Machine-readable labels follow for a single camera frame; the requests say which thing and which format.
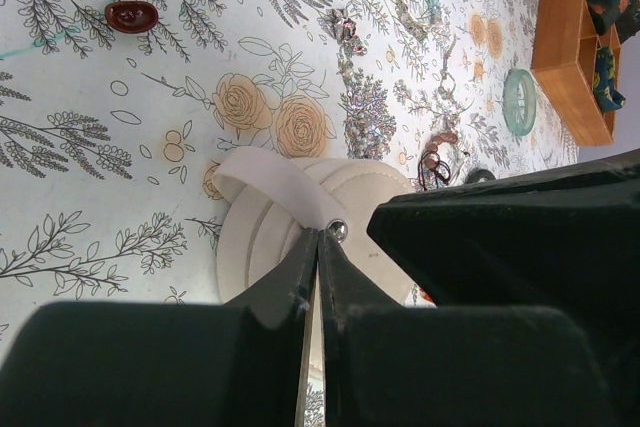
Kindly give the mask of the beige round jewelry case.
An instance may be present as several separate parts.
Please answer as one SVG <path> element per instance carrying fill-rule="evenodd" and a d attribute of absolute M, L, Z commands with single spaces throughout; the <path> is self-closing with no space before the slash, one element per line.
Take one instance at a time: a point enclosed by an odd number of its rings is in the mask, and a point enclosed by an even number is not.
<path fill-rule="evenodd" d="M 367 233 L 379 205 L 413 190 L 394 167 L 374 160 L 286 159 L 241 147 L 211 182 L 230 205 L 216 259 L 223 301 L 268 275 L 306 228 L 333 230 L 351 263 L 394 301 L 408 301 L 414 281 Z"/>

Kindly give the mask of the floral patterned table mat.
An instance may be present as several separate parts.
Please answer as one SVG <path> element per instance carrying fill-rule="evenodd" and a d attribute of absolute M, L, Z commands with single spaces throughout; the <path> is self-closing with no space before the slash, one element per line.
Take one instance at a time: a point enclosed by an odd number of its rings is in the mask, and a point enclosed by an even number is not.
<path fill-rule="evenodd" d="M 150 31 L 111 28 L 146 1 Z M 427 142 L 445 171 L 499 177 L 572 164 L 537 86 L 539 0 L 1 0 L 1 350 L 56 302 L 223 302 L 217 167 L 236 149 L 349 159 L 340 53 L 380 79 L 397 130 L 381 161 L 419 185 Z M 345 9 L 367 48 L 323 29 Z"/>

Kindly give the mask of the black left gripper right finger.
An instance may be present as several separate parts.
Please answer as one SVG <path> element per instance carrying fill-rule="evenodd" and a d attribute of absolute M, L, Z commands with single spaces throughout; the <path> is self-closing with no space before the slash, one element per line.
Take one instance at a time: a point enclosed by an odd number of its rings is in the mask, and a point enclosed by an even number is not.
<path fill-rule="evenodd" d="M 613 426 L 585 333 L 542 307 L 408 308 L 324 233 L 330 426 Z"/>

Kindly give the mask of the dark red bead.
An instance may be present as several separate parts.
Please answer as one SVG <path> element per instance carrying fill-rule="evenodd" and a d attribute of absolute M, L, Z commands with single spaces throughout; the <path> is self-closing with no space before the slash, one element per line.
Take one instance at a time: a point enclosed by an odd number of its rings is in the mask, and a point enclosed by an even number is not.
<path fill-rule="evenodd" d="M 107 24 L 118 32 L 138 34 L 150 31 L 159 21 L 156 7 L 146 1 L 119 1 L 104 9 Z"/>

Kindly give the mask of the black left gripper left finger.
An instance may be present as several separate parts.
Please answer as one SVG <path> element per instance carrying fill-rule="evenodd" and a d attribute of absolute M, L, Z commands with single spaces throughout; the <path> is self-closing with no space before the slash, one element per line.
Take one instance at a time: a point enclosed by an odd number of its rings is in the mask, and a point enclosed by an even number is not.
<path fill-rule="evenodd" d="M 2 365 L 2 424 L 302 425 L 318 240 L 224 304 L 41 307 Z"/>

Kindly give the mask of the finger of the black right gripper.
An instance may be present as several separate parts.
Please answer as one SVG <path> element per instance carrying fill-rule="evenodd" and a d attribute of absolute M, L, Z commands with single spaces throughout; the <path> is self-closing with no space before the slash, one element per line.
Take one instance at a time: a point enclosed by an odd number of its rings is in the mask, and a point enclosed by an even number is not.
<path fill-rule="evenodd" d="M 407 194 L 368 235 L 438 306 L 559 309 L 589 338 L 614 413 L 639 422 L 639 154 Z"/>

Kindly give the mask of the pearl cluster brooch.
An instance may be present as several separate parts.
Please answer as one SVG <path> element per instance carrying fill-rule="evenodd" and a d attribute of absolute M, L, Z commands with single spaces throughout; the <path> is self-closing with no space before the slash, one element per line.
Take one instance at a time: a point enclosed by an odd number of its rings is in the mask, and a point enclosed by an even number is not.
<path fill-rule="evenodd" d="M 339 75 L 345 91 L 339 106 L 343 121 L 347 155 L 354 159 L 381 161 L 390 153 L 390 143 L 397 130 L 396 118 L 388 107 L 388 90 L 380 79 L 355 68 L 351 59 L 340 53 Z"/>

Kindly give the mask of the black flower yellow green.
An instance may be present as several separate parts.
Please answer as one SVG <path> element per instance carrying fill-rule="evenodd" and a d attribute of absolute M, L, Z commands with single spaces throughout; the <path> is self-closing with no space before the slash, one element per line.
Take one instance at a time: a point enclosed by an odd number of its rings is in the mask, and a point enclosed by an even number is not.
<path fill-rule="evenodd" d="M 596 53 L 593 77 L 593 95 L 603 114 L 615 112 L 625 106 L 626 98 L 615 87 L 616 62 L 610 47 Z"/>

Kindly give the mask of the small silver earring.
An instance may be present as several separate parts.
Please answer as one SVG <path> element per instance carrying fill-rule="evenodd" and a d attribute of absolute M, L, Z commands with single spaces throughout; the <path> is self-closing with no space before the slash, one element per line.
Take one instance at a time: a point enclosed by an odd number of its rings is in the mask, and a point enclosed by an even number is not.
<path fill-rule="evenodd" d="M 321 17 L 321 24 L 346 55 L 367 54 L 367 48 L 357 34 L 356 22 L 348 16 L 345 9 L 328 9 Z"/>

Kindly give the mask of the wooden compartment tray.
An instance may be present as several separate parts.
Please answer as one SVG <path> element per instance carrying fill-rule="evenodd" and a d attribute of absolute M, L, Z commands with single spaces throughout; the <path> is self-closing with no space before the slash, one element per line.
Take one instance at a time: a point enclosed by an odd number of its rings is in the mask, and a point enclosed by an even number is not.
<path fill-rule="evenodd" d="M 620 60 L 615 28 L 599 35 L 586 0 L 539 0 L 532 71 L 580 147 L 614 143 L 616 114 L 604 114 L 593 94 L 597 51 L 609 47 Z"/>

